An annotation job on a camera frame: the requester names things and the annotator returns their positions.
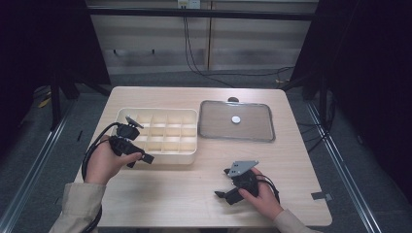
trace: hand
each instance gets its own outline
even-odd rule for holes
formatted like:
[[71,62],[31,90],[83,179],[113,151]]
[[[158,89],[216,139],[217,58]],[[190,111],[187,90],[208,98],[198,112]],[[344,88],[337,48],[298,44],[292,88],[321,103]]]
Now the hand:
[[112,151],[109,136],[104,135],[102,142],[93,152],[87,165],[85,183],[97,183],[106,185],[110,178],[115,176],[120,168],[127,163],[137,161],[142,157],[140,152],[126,156],[117,156]]
[[[257,168],[252,168],[251,170],[255,173],[255,175],[262,175],[261,171]],[[263,180],[264,177],[257,176],[257,179]],[[276,200],[275,194],[268,184],[257,183],[257,188],[257,197],[243,188],[239,188],[239,193],[245,200],[250,202],[259,213],[273,221],[276,216],[284,209],[281,207],[281,205],[279,205],[278,200]]]

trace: gray floor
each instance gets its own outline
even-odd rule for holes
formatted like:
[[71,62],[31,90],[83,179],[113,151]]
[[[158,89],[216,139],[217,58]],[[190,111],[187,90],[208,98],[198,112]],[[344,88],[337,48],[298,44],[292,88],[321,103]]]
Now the gray floor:
[[[273,70],[236,71],[236,73],[242,74],[268,74],[270,72]],[[288,72],[282,73],[279,77],[276,75],[261,77],[219,75],[206,78],[193,72],[171,72],[112,75],[111,79],[113,86],[229,87],[231,85],[248,88],[276,88],[284,84],[279,83],[279,81],[284,82],[289,74]],[[82,85],[79,86],[79,89],[82,94],[74,102],[65,127],[17,219],[13,232],[47,232],[59,215],[61,209],[59,201],[63,186],[76,177],[84,151],[107,101],[107,97],[92,89]],[[287,92],[287,96],[296,121],[299,123],[305,145],[307,149],[311,149],[320,140],[320,134],[315,126],[300,124],[313,123],[308,110],[308,102],[302,99],[300,92],[299,87],[294,88]],[[5,210],[15,197],[20,184],[25,179],[50,133],[51,105],[38,109],[39,101],[40,99],[34,101],[33,107],[22,125],[18,140],[10,148],[7,160],[1,164],[0,215],[5,214]],[[70,106],[70,103],[70,101],[63,101],[62,106]],[[338,108],[330,134],[382,232],[412,232],[411,206],[391,179],[378,166],[371,151],[359,143],[356,130],[352,128],[350,122]],[[325,145],[318,144],[309,153],[309,156],[323,192],[329,193],[333,197],[331,201],[327,202],[333,217],[332,225],[313,228],[324,232],[367,232],[364,222],[360,218],[359,210],[354,205],[353,198],[342,182]],[[135,232],[135,230],[101,229],[101,232]]]

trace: metal tray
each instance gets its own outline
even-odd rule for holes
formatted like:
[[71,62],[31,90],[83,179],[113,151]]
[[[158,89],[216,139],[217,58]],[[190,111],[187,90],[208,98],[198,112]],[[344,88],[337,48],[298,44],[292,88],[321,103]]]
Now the metal tray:
[[200,104],[198,133],[205,138],[273,142],[269,106],[206,100]]

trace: white circular sticker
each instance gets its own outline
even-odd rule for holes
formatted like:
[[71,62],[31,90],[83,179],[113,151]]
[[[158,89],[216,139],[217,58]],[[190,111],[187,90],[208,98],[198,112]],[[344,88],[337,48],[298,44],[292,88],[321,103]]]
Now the white circular sticker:
[[234,117],[232,118],[232,122],[235,123],[235,124],[240,123],[240,117],[239,117],[239,116],[234,116]]

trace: aluminum rail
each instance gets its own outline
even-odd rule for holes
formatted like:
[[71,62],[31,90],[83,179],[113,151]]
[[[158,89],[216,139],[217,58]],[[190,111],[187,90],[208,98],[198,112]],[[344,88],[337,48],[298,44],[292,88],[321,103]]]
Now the aluminum rail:
[[5,214],[0,219],[0,232],[9,233],[12,232],[13,228],[16,225],[16,222],[32,192],[37,181],[40,178],[40,175],[45,167],[52,149],[54,148],[55,143],[60,137],[61,132],[64,129],[64,126],[67,121],[67,117],[71,113],[74,107],[75,101],[70,101],[69,106],[61,120],[61,122],[55,127],[53,131],[49,133],[48,139],[43,144],[43,147],[40,149],[36,160],[31,166],[30,171],[26,175],[23,183],[18,188],[18,191],[13,198],[12,202],[7,207]]
[[367,232],[381,233],[381,228],[379,227],[379,224],[372,210],[370,209],[366,200],[363,198],[363,195],[361,194],[361,191],[355,183],[355,180],[352,177],[348,167],[346,166],[345,160],[337,149],[336,144],[333,142],[330,135],[326,133],[320,125],[320,116],[318,110],[316,109],[316,106],[313,103],[309,103],[307,107],[314,122],[316,124],[319,124],[317,127],[321,137],[324,137],[324,135],[326,134],[324,137],[324,144],[326,146],[326,149],[329,152],[330,158],[332,159],[333,164],[335,165],[336,170],[346,187],[346,190],[348,191],[352,201],[354,202],[355,208],[357,209],[358,214],[360,215],[360,219],[362,220]]
[[89,14],[95,16],[135,16],[135,17],[215,17],[215,18],[249,18],[311,21],[318,17],[314,13],[280,13],[280,12],[248,12],[197,9],[162,9],[162,8],[126,8],[126,7],[41,7],[43,14]]

